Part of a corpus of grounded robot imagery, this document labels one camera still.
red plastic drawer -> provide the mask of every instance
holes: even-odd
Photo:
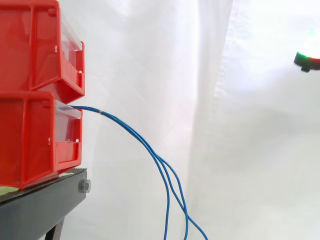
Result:
[[[24,189],[81,164],[82,112],[49,92],[0,93],[0,186]]]
[[[56,0],[0,1],[0,91],[44,91],[65,104],[85,95],[85,46]]]

metal shelf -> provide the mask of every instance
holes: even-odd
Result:
[[[72,169],[71,175],[8,193],[0,197],[0,238],[38,240],[60,238],[63,219],[85,198],[86,169]]]

blue wire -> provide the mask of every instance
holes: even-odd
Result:
[[[107,112],[101,111],[101,110],[93,108],[93,107],[86,107],[86,106],[72,106],[72,107],[75,108],[75,109],[82,109],[82,110],[87,110],[87,111],[99,113],[99,114],[101,114],[101,115],[113,120],[114,122],[118,123],[121,127],[123,127],[125,130],[127,130],[133,137],[135,137],[148,150],[148,152],[151,154],[153,160],[155,161],[155,163],[156,163],[156,165],[157,165],[157,167],[158,167],[158,169],[160,171],[161,177],[163,179],[163,182],[164,182],[164,185],[165,185],[165,188],[166,188],[166,193],[167,193],[167,211],[166,211],[166,219],[165,219],[164,239],[167,238],[167,233],[168,233],[170,194],[169,194],[169,188],[168,188],[167,181],[166,181],[166,179],[164,177],[164,174],[163,174],[163,172],[162,172],[162,170],[161,170],[161,168],[159,166],[159,163],[156,160],[158,160],[160,162],[160,164],[162,165],[162,167],[163,167],[163,169],[165,171],[165,174],[166,174],[166,176],[168,178],[168,182],[169,182],[171,191],[172,191],[175,199],[177,200],[178,204],[180,205],[181,209],[184,211],[184,214],[185,214],[184,240],[186,240],[187,237],[188,237],[188,231],[189,231],[189,221],[188,220],[190,220],[190,222],[201,232],[201,234],[203,235],[205,240],[208,240],[208,237],[206,236],[204,231],[188,215],[187,204],[186,204],[185,197],[184,197],[184,194],[183,194],[182,185],[181,185],[181,182],[180,182],[180,179],[179,179],[177,173],[174,171],[174,169],[165,160],[163,160],[160,156],[158,156],[155,153],[155,151],[152,149],[152,147],[148,144],[148,142],[139,133],[137,133],[133,128],[131,128],[129,125],[127,125],[125,122],[123,122],[122,120],[120,120],[116,116],[113,116],[113,115],[111,115],[111,114],[109,114]],[[172,171],[172,173],[174,174],[174,176],[175,176],[175,178],[177,180],[179,191],[180,191],[180,194],[181,194],[182,203],[179,200],[179,197],[177,196],[177,194],[175,192],[175,189],[174,189],[174,187],[172,185],[172,181],[171,181],[170,175],[169,175],[165,165],[167,165],[169,167],[169,169]]]

white fabric backdrop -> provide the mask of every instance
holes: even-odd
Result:
[[[319,238],[319,73],[293,65],[319,3],[61,5],[86,44],[78,103],[117,115],[173,165],[209,239]],[[83,133],[92,192],[65,219],[61,239],[162,239],[166,193],[152,158],[99,115],[85,112]],[[168,240],[184,233],[173,202]],[[202,237],[191,228],[189,239]]]

